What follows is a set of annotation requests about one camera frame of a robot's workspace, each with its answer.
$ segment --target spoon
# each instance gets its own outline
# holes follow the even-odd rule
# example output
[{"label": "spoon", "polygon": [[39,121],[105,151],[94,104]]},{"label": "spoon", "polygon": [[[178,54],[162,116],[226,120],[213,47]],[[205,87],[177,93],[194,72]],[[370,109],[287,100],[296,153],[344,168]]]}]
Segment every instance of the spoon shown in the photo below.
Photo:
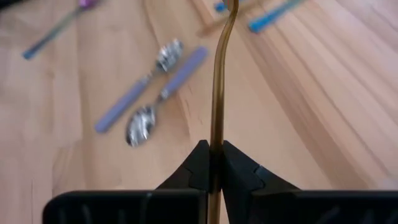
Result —
[{"label": "spoon", "polygon": [[118,120],[124,111],[132,105],[146,86],[156,75],[165,74],[177,63],[181,57],[183,44],[175,39],[171,43],[163,46],[159,51],[153,69],[148,75],[138,80],[131,89],[95,124],[97,133],[105,133]]},{"label": "spoon", "polygon": [[53,29],[48,32],[47,35],[45,35],[40,41],[38,41],[36,44],[34,44],[31,48],[26,50],[22,56],[26,60],[32,59],[37,52],[43,49],[49,43],[51,40],[56,38],[58,34],[66,28],[66,26],[69,24],[69,22],[72,21],[75,17],[79,16],[80,13],[86,11],[87,9],[91,9],[92,7],[96,6],[98,0],[80,0],[79,1],[79,6],[70,12],[67,16],[65,16]]},{"label": "spoon", "polygon": [[156,110],[193,74],[207,56],[205,47],[197,48],[176,75],[166,84],[152,105],[139,108],[130,118],[126,128],[126,141],[138,146],[146,141],[156,122]]},{"label": "spoon", "polygon": [[288,0],[280,6],[277,6],[275,9],[266,12],[263,16],[252,20],[248,25],[250,31],[254,33],[261,32],[282,17],[289,9],[295,7],[302,1],[303,0]]}]

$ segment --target silver spoon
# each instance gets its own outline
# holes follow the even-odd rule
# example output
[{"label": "silver spoon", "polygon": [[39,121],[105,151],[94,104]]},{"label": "silver spoon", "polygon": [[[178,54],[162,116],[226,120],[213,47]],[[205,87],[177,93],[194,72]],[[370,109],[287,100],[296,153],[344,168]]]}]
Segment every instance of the silver spoon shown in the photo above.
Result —
[{"label": "silver spoon", "polygon": [[167,100],[193,74],[204,61],[207,49],[197,48],[182,68],[166,84],[152,105],[139,108],[130,118],[126,128],[126,141],[130,146],[138,146],[148,139],[156,122],[156,109]]},{"label": "silver spoon", "polygon": [[155,69],[142,77],[131,89],[95,124],[97,133],[105,133],[118,118],[132,105],[145,90],[146,86],[156,75],[165,74],[177,63],[181,57],[183,44],[175,39],[162,47],[157,56]]}]

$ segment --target black plastic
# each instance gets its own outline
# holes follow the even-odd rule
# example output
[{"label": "black plastic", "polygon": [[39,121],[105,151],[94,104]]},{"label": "black plastic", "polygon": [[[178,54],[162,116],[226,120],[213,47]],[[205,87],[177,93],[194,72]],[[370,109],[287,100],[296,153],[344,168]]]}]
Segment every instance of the black plastic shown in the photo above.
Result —
[{"label": "black plastic", "polygon": [[25,0],[0,0],[0,9]]},{"label": "black plastic", "polygon": [[51,200],[44,224],[206,223],[200,190],[70,192]]},{"label": "black plastic", "polygon": [[[398,192],[300,190],[228,141],[221,156],[231,224],[398,223]],[[200,141],[157,190],[61,195],[47,204],[43,223],[204,224],[209,176],[210,148]]]}]

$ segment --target blue spoon handle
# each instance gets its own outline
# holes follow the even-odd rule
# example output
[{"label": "blue spoon handle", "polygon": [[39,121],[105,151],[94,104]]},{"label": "blue spoon handle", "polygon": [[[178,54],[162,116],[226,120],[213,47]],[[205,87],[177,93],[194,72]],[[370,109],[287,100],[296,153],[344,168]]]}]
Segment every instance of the blue spoon handle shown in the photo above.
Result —
[{"label": "blue spoon handle", "polygon": [[276,20],[278,20],[278,18],[283,16],[286,11],[288,11],[301,1],[302,0],[287,0],[287,2],[271,10],[271,12],[267,12],[262,17],[252,20],[249,23],[249,29],[255,33],[261,32],[267,26],[271,25]]},{"label": "blue spoon handle", "polygon": [[72,21],[73,18],[79,15],[84,9],[82,7],[76,8],[74,11],[69,13],[67,16],[65,16],[53,29],[50,30],[50,32],[47,33],[46,36],[43,37],[40,41],[38,41],[35,45],[33,45],[31,48],[26,50],[22,56],[26,60],[30,60],[33,57],[35,57],[36,53],[39,52],[40,50],[43,49],[47,45],[48,42],[56,38],[56,36],[64,29],[66,26],[69,24],[70,21]]},{"label": "blue spoon handle", "polygon": [[218,2],[214,4],[214,9],[216,9],[217,12],[223,12],[226,9],[226,5],[223,2]]}]

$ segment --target spoon handle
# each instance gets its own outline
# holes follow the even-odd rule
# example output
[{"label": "spoon handle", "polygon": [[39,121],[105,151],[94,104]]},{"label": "spoon handle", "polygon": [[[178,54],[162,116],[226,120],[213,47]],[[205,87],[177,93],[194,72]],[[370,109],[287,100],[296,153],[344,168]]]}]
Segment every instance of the spoon handle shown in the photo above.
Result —
[{"label": "spoon handle", "polygon": [[74,11],[70,12],[67,16],[65,16],[61,22],[59,22],[55,27],[50,30],[50,32],[47,33],[45,37],[43,37],[41,40],[39,40],[36,44],[34,44],[31,48],[26,50],[22,56],[26,60],[32,59],[37,52],[43,49],[51,40],[56,38],[58,34],[66,28],[66,26],[74,19],[76,16],[78,16],[81,12],[83,12],[83,9],[81,7],[77,7]]},{"label": "spoon handle", "polygon": [[175,76],[163,88],[160,97],[165,100],[172,95],[182,84],[193,74],[199,65],[205,60],[207,56],[207,49],[205,47],[198,47],[189,56],[187,61],[178,70]]},{"label": "spoon handle", "polygon": [[146,89],[152,75],[136,82],[131,89],[95,124],[97,133],[105,133]]},{"label": "spoon handle", "polygon": [[278,20],[281,16],[285,14],[285,12],[296,6],[301,1],[302,0],[287,0],[287,2],[283,3],[280,6],[277,6],[271,12],[266,12],[265,15],[263,15],[262,17],[254,19],[248,25],[250,31],[254,33],[261,32],[263,29]]}]

